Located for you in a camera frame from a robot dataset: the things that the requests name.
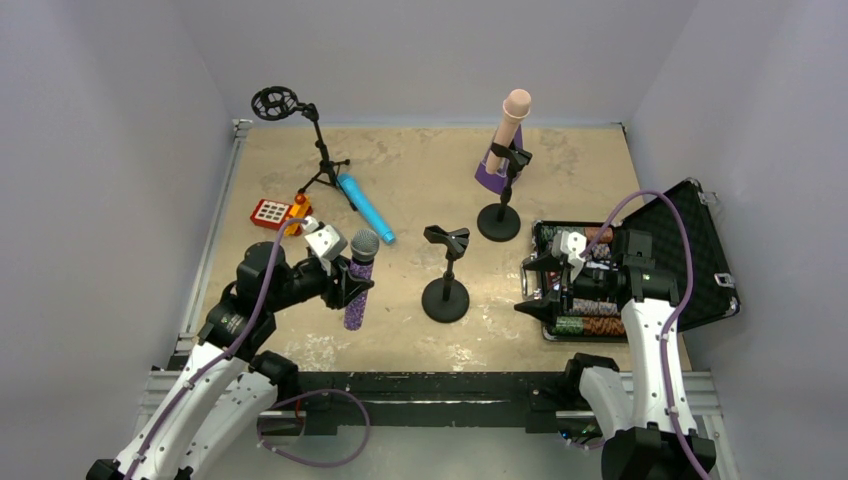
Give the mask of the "purple glitter microphone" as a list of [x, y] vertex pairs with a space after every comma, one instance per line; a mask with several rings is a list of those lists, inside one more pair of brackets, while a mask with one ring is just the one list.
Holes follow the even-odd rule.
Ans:
[[[350, 243], [351, 263], [350, 272], [358, 279], [370, 280], [373, 273], [374, 260], [379, 251], [380, 237], [370, 229], [357, 231]], [[367, 291], [360, 292], [345, 308], [344, 327], [349, 331], [357, 331], [362, 327], [365, 316]]]

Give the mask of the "black round-base stand front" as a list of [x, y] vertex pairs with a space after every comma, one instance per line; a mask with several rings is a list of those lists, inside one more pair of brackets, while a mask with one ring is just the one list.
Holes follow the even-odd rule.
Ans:
[[518, 174], [530, 163], [532, 154], [512, 142], [508, 147], [492, 143], [491, 151], [502, 154], [507, 160], [506, 183], [500, 193], [499, 204], [489, 204], [477, 217], [477, 227], [482, 236], [494, 242], [506, 242], [515, 238], [521, 228], [517, 211], [509, 206], [512, 186]]

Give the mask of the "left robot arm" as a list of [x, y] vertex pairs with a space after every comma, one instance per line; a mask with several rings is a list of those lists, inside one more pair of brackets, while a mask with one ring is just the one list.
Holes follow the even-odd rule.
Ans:
[[249, 247], [164, 400], [113, 459], [98, 459], [89, 479], [205, 479], [232, 442], [274, 405], [304, 398], [298, 367], [262, 348], [275, 315], [313, 298], [341, 310], [373, 286], [356, 277], [344, 238], [306, 237], [293, 266], [272, 241]]

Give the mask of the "black round-base stand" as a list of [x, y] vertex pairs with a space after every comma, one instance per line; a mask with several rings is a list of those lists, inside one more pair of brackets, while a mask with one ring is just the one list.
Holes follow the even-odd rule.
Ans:
[[440, 278], [432, 280], [423, 290], [422, 308], [431, 320], [454, 323], [467, 313], [470, 305], [468, 290], [455, 279], [453, 271], [454, 263], [465, 255], [470, 231], [468, 228], [447, 231], [431, 225], [424, 229], [423, 235], [429, 243], [446, 247], [447, 267]]
[[492, 143], [491, 151], [502, 154], [507, 160], [506, 183], [500, 193], [499, 204], [489, 204], [477, 217], [477, 227], [482, 236], [494, 242], [506, 242], [515, 238], [521, 228], [517, 211], [509, 206], [512, 186], [518, 174], [530, 163], [532, 154], [512, 142], [508, 147]]

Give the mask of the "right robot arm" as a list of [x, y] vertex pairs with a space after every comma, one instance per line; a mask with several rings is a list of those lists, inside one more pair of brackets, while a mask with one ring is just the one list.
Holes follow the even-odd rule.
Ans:
[[675, 356], [677, 319], [687, 296], [673, 274], [657, 269], [646, 232], [615, 235], [606, 267], [590, 267], [590, 252], [583, 234], [557, 233], [548, 250], [525, 267], [558, 272], [558, 287], [515, 308], [548, 322], [576, 300], [616, 304], [632, 357], [632, 389], [625, 389], [617, 364], [607, 357], [577, 354], [564, 374], [566, 393], [588, 403], [601, 429], [602, 477], [709, 478], [716, 448], [697, 432]]

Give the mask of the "black tripod mic stand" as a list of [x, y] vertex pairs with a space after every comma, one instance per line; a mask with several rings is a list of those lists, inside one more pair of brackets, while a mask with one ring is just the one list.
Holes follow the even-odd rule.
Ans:
[[334, 161], [330, 158], [329, 150], [324, 142], [324, 137], [319, 125], [320, 114], [314, 103], [302, 102], [296, 93], [284, 86], [270, 86], [256, 92], [251, 99], [251, 108], [254, 115], [260, 120], [276, 122], [284, 120], [294, 114], [300, 114], [312, 123], [316, 140], [315, 147], [319, 151], [320, 160], [318, 171], [298, 191], [299, 195], [305, 195], [308, 189], [315, 183], [330, 187], [340, 192], [348, 202], [352, 211], [358, 208], [345, 193], [340, 185], [340, 168], [349, 166], [351, 161], [345, 159]]

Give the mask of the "blue plastic microphone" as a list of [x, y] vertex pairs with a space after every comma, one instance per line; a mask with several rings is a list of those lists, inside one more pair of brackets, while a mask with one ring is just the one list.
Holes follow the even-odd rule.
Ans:
[[393, 230], [361, 190], [355, 178], [348, 173], [342, 173], [338, 176], [338, 184], [347, 199], [360, 212], [379, 238], [385, 244], [393, 245], [396, 242], [396, 236]]

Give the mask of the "pink plastic microphone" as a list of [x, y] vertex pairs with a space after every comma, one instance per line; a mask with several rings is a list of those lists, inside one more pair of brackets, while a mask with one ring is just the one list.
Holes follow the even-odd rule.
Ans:
[[503, 101], [502, 118], [493, 136], [492, 143], [508, 147], [522, 123], [531, 111], [532, 97], [527, 90], [514, 89]]

